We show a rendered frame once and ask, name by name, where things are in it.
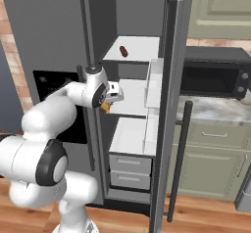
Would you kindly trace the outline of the open grey fridge door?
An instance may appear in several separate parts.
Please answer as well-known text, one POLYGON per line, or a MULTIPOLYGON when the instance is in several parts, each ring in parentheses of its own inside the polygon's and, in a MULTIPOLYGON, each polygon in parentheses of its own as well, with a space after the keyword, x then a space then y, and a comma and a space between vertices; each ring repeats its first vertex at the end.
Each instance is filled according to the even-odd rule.
POLYGON ((167 0, 160 52, 164 65, 149 233, 161 233, 191 3, 192 0, 167 0))

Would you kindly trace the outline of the grey fridge drawer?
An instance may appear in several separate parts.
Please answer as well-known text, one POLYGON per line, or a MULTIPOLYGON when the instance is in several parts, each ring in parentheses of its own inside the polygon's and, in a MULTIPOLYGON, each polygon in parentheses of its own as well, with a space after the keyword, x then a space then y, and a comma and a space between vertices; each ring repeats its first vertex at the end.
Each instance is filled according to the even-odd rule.
POLYGON ((150 177, 148 175, 112 171, 111 184, 114 186, 149 190, 150 177))
POLYGON ((119 170, 135 173, 151 173, 151 159, 110 155, 110 168, 111 170, 119 170))

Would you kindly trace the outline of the grey fridge door with dispenser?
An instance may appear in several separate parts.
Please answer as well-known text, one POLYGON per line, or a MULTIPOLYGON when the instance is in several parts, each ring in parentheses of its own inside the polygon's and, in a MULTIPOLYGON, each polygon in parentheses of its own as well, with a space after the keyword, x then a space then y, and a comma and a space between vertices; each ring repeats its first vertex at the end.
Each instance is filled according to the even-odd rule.
MULTIPOLYGON (((77 73, 86 65, 80 0, 4 0, 25 72, 33 106, 69 81, 84 82, 77 73)), ((95 110, 89 108, 95 171, 90 169, 84 107, 76 108, 74 124, 57 136, 63 143, 68 170, 94 177, 98 193, 90 204, 103 201, 100 185, 95 110)))

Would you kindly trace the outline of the green drawer front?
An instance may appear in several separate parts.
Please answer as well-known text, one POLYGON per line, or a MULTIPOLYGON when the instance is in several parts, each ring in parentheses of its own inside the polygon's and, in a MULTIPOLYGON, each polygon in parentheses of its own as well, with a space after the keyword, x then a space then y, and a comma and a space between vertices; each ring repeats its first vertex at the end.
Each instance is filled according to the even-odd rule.
POLYGON ((187 140, 202 145, 241 149, 247 146, 250 134, 250 126, 192 123, 187 140))

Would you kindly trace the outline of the green cupboard door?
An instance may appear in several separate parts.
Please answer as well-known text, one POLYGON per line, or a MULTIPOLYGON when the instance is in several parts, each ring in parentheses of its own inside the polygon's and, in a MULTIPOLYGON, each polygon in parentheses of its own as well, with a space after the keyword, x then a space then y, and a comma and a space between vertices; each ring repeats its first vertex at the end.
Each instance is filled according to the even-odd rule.
POLYGON ((251 153, 228 148, 187 145, 178 183, 180 195, 233 201, 251 162, 251 153), (248 156, 242 175, 237 178, 248 156))

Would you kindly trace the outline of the grey fridge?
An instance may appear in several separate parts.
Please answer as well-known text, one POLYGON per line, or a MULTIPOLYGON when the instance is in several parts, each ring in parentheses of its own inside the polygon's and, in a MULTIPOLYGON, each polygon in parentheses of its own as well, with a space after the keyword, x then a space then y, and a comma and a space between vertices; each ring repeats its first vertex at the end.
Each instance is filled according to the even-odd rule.
MULTIPOLYGON (((160 55, 167 0, 84 0, 89 40, 90 67, 102 67, 110 81, 119 84, 121 79, 139 79, 146 82, 149 63, 128 61, 105 61, 103 57, 119 36, 159 37, 160 55)), ((88 207, 125 210, 143 213, 150 217, 151 187, 155 156, 143 156, 110 152, 112 140, 120 117, 143 118, 106 113, 101 106, 94 108, 98 135, 98 157, 100 185, 103 201, 87 204, 88 207), (110 155, 151 159, 151 173, 135 173, 111 170, 110 155), (150 177, 150 189, 134 189, 111 184, 111 172, 125 172, 150 177)))

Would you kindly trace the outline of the grey dishwasher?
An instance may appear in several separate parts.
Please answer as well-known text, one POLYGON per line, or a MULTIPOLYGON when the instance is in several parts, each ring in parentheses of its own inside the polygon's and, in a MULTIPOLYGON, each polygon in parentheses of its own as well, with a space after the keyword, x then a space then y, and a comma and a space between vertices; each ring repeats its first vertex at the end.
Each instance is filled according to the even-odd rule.
POLYGON ((246 173, 234 205, 238 211, 251 212, 251 171, 246 173))

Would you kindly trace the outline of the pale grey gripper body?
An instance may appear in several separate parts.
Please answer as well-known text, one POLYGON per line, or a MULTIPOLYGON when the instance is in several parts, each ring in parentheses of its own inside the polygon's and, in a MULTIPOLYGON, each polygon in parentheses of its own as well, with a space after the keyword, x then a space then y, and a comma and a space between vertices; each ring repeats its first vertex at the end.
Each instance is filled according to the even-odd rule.
POLYGON ((108 103, 120 102, 124 99, 123 92, 110 92, 106 95, 105 101, 108 103))

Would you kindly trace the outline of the green wall cupboard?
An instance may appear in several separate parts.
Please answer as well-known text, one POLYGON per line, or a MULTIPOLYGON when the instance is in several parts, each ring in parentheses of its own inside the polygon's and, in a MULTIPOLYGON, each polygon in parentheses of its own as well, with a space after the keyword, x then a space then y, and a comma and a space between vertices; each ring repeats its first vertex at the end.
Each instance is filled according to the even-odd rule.
POLYGON ((251 39, 251 0, 192 0, 188 37, 251 39))

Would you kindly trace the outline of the clear white door bins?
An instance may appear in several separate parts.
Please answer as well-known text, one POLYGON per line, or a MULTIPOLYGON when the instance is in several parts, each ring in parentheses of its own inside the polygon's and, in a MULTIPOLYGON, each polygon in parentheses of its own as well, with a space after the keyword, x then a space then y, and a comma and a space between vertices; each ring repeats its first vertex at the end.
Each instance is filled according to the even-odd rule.
POLYGON ((147 72, 144 96, 147 116, 143 139, 143 154, 147 156, 155 156, 157 150, 163 64, 163 58, 152 59, 147 72))

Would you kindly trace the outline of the orange cheese wedge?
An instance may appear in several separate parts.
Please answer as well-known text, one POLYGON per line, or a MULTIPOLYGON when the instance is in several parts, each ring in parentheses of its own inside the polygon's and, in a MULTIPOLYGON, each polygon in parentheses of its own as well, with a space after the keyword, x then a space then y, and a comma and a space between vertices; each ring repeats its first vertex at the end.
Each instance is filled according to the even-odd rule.
POLYGON ((106 113, 108 113, 108 112, 111 110, 111 107, 112 107, 112 103, 109 103, 109 102, 104 102, 104 103, 101 105, 101 108, 102 108, 106 113))

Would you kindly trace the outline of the black toaster oven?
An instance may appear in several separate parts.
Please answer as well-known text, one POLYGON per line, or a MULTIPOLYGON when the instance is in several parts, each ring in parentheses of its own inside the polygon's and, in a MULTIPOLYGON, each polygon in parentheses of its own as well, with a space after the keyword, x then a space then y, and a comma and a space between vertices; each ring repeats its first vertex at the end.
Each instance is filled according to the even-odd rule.
POLYGON ((186 47, 181 95, 241 100, 250 81, 251 57, 244 49, 186 47))

